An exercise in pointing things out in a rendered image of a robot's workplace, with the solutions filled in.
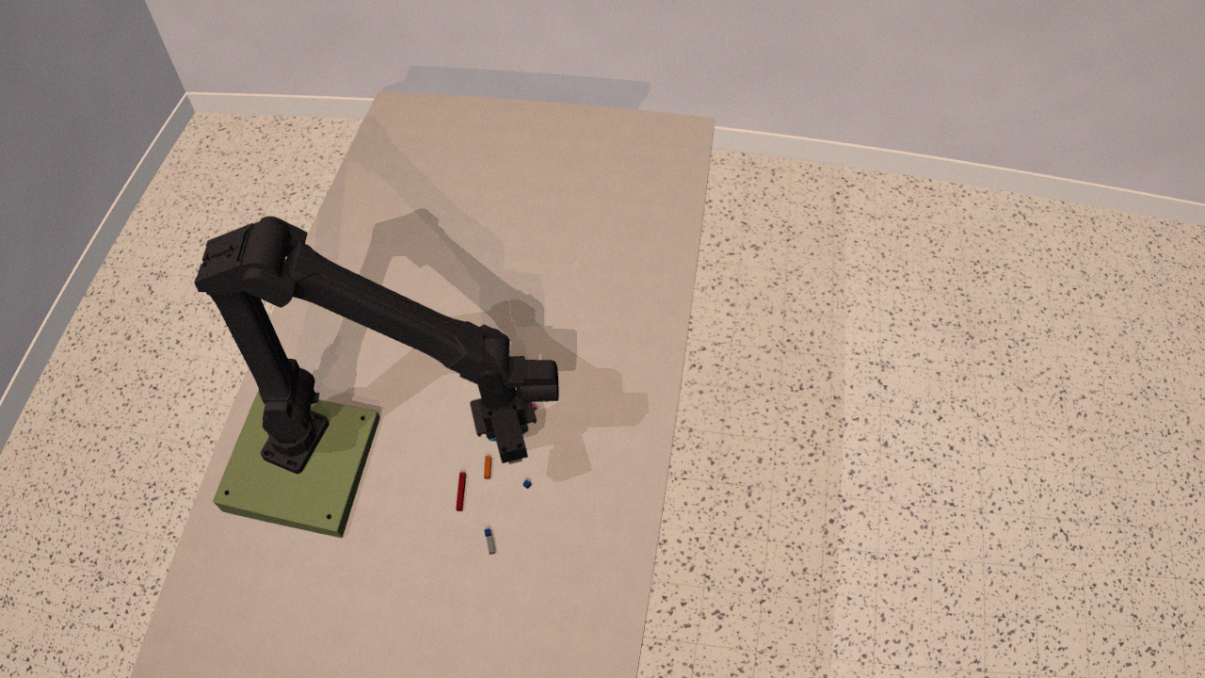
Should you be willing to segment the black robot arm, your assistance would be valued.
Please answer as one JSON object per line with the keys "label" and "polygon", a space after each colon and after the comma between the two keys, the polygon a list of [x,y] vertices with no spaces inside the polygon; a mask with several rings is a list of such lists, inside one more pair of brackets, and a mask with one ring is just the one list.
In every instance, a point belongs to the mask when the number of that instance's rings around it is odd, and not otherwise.
{"label": "black robot arm", "polygon": [[496,328],[455,320],[396,295],[321,257],[305,244],[306,237],[304,229],[280,218],[233,229],[207,241],[194,281],[198,291],[214,300],[257,381],[265,403],[264,460],[300,474],[329,428],[327,415],[311,411],[319,397],[313,375],[300,369],[296,359],[287,359],[261,303],[265,300],[282,308],[292,297],[427,353],[465,381],[480,383],[480,396],[490,408],[513,402],[517,389],[515,403],[506,411],[490,411],[481,399],[480,408],[487,432],[495,434],[501,462],[528,458],[522,402],[558,402],[556,361],[509,356],[509,336]]}

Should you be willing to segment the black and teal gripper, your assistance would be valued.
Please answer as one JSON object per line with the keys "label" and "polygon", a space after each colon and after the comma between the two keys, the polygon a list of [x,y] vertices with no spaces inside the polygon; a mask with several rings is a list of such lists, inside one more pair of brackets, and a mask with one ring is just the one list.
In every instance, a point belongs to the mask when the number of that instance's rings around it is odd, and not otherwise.
{"label": "black and teal gripper", "polygon": [[[482,397],[480,397],[480,399],[482,400]],[[482,434],[486,434],[488,441],[496,442],[494,432],[488,434],[487,430],[486,430],[486,428],[484,428],[483,415],[482,415],[482,412],[480,409],[480,399],[471,400],[471,402],[470,402],[470,405],[471,405],[471,413],[474,414],[474,428],[476,428],[476,434],[478,435],[478,437],[481,437]],[[516,397],[515,397],[515,400],[516,400]],[[513,400],[513,402],[511,402],[509,405],[515,403],[515,400]],[[482,400],[482,403],[484,403],[483,400]],[[490,409],[490,411],[506,411],[509,408],[509,405],[506,405],[506,407],[502,407],[500,409],[490,408],[490,407],[488,407],[488,405],[486,405],[486,407],[488,409]],[[527,424],[525,425],[521,425],[521,428],[523,430],[523,434],[527,434],[528,432],[528,421],[534,421],[534,424],[536,424],[537,423],[537,414],[535,413],[531,402],[523,402],[523,409],[524,409],[524,415],[525,415]]]}

